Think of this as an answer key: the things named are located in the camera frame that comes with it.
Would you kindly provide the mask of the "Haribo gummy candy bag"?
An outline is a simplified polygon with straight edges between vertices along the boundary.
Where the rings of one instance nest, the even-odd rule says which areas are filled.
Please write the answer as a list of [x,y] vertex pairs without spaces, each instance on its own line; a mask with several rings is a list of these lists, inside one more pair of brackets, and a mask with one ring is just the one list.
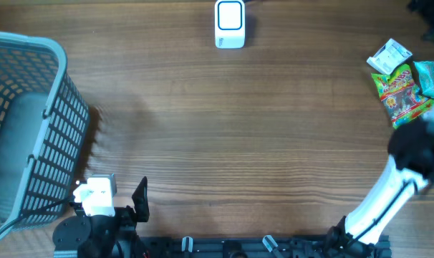
[[408,64],[402,64],[391,75],[371,74],[381,103],[394,129],[426,113],[434,99],[421,95]]

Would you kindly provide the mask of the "white carton box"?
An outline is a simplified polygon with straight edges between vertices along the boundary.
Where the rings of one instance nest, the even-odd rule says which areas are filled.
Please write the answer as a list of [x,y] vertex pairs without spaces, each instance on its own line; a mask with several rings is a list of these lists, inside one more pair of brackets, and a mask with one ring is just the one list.
[[398,66],[412,57],[412,52],[394,39],[389,39],[367,63],[384,75],[390,75]]

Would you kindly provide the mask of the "teal wet wipes pack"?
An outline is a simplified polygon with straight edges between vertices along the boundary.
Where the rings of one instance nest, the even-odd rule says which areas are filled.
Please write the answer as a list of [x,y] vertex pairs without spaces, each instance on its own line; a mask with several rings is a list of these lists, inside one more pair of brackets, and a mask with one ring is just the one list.
[[422,95],[434,99],[434,61],[414,62]]

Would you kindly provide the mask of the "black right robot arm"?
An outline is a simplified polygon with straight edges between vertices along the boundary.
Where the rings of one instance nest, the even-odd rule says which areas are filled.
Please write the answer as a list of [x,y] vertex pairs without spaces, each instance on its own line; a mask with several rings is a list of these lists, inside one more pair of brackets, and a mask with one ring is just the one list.
[[414,196],[434,185],[434,61],[407,64],[411,51],[389,39],[367,63],[395,129],[381,177],[362,203],[318,240],[293,239],[294,257],[390,257],[384,228]]

